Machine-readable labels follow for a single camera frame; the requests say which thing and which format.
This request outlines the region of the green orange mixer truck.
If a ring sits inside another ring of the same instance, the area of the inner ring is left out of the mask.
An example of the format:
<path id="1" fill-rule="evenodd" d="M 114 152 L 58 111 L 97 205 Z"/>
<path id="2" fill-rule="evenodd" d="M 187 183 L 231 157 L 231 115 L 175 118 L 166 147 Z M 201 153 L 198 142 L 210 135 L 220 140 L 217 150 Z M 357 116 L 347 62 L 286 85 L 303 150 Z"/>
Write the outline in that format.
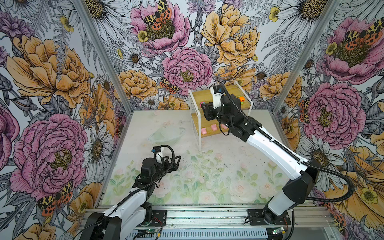
<path id="1" fill-rule="evenodd" d="M 240 97 L 239 97 L 239 100 L 240 100 L 240 102 L 241 102 L 241 105 L 243 105 L 246 99 L 245 99 L 244 97 L 240 96 Z"/>

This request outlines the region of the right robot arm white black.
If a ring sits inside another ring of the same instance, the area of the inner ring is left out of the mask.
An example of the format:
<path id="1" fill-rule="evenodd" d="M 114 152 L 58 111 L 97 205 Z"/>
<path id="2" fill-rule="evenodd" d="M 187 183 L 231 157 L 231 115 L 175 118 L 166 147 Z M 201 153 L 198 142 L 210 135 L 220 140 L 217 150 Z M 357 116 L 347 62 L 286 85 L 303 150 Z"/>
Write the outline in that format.
<path id="1" fill-rule="evenodd" d="M 308 161 L 300 157 L 276 138 L 257 120 L 248 117 L 241 109 L 241 101 L 234 95 L 219 95 L 213 102 L 201 103 L 206 120 L 217 120 L 230 133 L 255 147 L 272 160 L 289 177 L 289 181 L 273 196 L 258 215 L 269 225 L 288 210 L 303 204 L 315 185 L 318 171 L 307 166 Z"/>

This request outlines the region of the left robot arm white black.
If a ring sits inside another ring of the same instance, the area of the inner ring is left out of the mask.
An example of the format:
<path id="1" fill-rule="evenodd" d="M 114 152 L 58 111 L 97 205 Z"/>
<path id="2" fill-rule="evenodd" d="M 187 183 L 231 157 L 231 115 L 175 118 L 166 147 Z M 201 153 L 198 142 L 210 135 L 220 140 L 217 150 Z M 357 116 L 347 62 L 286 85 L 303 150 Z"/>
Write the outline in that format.
<path id="1" fill-rule="evenodd" d="M 166 225 L 167 211 L 154 211 L 148 199 L 167 173 L 178 170 L 180 160 L 181 156 L 170 158 L 160 154 L 144 159 L 141 173 L 135 178 L 129 194 L 102 213 L 93 212 L 77 237 L 81 240 L 125 240 L 136 227 L 152 226 L 160 227 L 158 239 Z"/>

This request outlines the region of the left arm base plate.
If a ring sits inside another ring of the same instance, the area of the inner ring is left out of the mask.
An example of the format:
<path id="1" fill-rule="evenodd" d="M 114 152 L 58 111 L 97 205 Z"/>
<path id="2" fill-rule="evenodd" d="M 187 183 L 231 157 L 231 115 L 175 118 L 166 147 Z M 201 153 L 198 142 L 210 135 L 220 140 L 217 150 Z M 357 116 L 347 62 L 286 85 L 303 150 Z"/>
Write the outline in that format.
<path id="1" fill-rule="evenodd" d="M 167 210 L 146 211 L 144 221 L 140 227 L 165 227 L 167 222 Z"/>

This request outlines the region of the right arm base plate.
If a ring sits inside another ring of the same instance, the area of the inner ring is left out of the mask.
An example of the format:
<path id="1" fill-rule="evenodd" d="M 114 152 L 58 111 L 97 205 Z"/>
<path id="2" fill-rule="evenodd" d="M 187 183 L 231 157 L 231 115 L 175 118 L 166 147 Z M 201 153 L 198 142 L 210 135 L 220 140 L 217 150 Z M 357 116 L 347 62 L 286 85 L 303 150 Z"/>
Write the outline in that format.
<path id="1" fill-rule="evenodd" d="M 278 216 L 269 210 L 257 208 L 248 209 L 247 214 L 248 216 L 245 218 L 245 223 L 250 224 L 251 226 L 288 226 L 292 223 L 287 211 Z"/>

